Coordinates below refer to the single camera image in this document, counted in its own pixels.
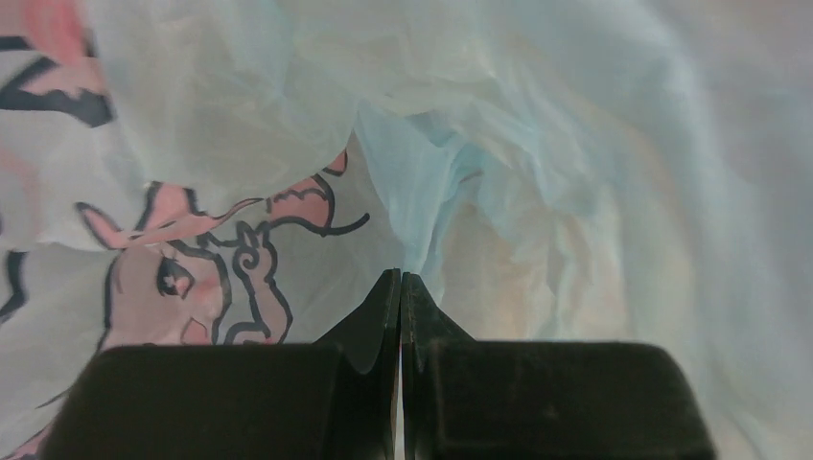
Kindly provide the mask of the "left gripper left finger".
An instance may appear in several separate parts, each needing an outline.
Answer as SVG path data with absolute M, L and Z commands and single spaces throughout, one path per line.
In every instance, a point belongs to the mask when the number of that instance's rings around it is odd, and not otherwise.
M 390 459 L 401 273 L 313 343 L 129 346 L 82 371 L 43 459 Z

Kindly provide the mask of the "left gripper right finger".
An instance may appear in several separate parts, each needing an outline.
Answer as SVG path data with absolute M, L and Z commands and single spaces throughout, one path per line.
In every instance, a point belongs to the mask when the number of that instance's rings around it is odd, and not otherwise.
M 717 455 L 684 373 L 658 346 L 477 340 L 412 273 L 401 327 L 409 459 Z

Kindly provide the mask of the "light blue plastic bag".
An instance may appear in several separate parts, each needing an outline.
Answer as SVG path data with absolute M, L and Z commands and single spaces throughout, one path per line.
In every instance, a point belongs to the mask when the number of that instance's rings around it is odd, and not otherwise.
M 391 267 L 810 458 L 811 3 L 2 3 L 3 458 L 100 351 L 310 341 Z

